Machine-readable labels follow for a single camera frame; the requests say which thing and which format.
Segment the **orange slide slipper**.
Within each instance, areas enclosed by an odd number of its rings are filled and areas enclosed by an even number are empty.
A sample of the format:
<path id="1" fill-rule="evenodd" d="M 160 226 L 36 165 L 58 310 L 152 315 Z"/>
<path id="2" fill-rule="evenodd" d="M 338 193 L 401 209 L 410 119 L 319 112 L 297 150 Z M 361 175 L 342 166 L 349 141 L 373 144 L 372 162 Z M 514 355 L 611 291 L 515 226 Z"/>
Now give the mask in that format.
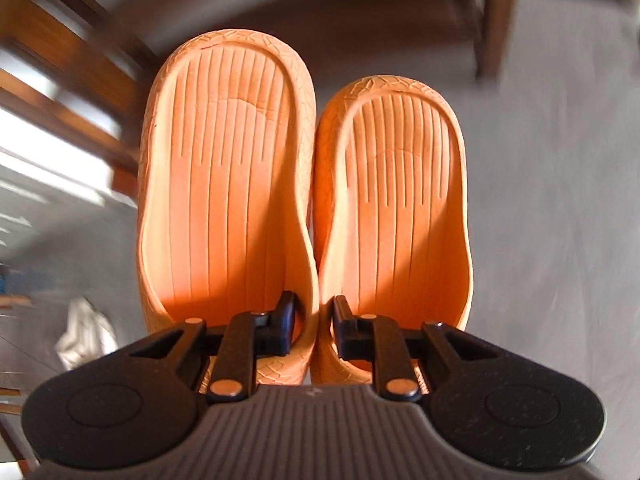
<path id="1" fill-rule="evenodd" d="M 363 77 L 326 104 L 314 148 L 320 313 L 311 379 L 366 384 L 337 354 L 330 302 L 403 328 L 465 328 L 473 296 L 468 179 L 458 118 L 423 82 Z"/>
<path id="2" fill-rule="evenodd" d="M 158 72 L 140 148 L 137 274 L 146 326 L 224 325 L 298 298 L 286 356 L 264 385 L 298 385 L 317 338 L 308 232 L 316 95 L 300 56 L 248 29 L 187 41 Z"/>

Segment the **brown wooden shoe rack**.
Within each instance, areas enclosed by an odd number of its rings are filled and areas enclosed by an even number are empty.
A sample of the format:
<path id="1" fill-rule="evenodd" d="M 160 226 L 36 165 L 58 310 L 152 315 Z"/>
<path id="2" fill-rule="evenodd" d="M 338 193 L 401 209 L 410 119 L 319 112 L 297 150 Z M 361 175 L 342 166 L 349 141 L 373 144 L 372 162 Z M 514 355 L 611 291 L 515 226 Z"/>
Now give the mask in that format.
<path id="1" fill-rule="evenodd" d="M 305 71 L 288 46 L 293 28 L 308 44 L 326 49 L 334 41 L 370 46 L 376 30 L 401 41 L 431 44 L 472 42 L 477 73 L 495 78 L 510 32 L 515 0 L 257 0 L 242 9 L 218 2 L 231 22 L 221 34 L 201 32 L 184 44 L 155 54 L 141 33 L 154 29 L 183 0 L 126 0 L 106 10 L 96 0 L 1 0 L 1 41 L 53 79 L 125 125 L 122 140 L 63 104 L 37 96 L 15 76 L 1 78 L 1 102 L 34 125 L 107 160 L 115 186 L 145 194 L 168 177 L 169 158 L 152 149 L 156 92 L 170 71 L 191 53 L 207 53 L 222 38 L 248 42 L 268 53 L 286 76 L 298 102 L 295 125 L 312 128 L 312 94 L 300 85 Z"/>

